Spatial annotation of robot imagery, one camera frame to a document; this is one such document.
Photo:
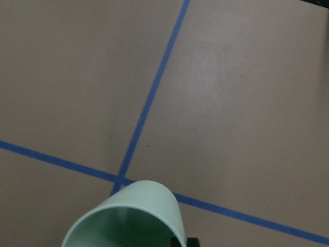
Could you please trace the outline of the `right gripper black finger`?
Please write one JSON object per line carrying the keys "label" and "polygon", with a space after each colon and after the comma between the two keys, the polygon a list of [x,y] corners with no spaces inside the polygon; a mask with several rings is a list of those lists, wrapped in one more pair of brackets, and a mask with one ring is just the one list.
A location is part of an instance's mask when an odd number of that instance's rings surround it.
{"label": "right gripper black finger", "polygon": [[[199,239],[198,238],[188,238],[186,247],[199,247]],[[170,241],[170,247],[183,247],[179,240],[176,237],[172,237]]]}

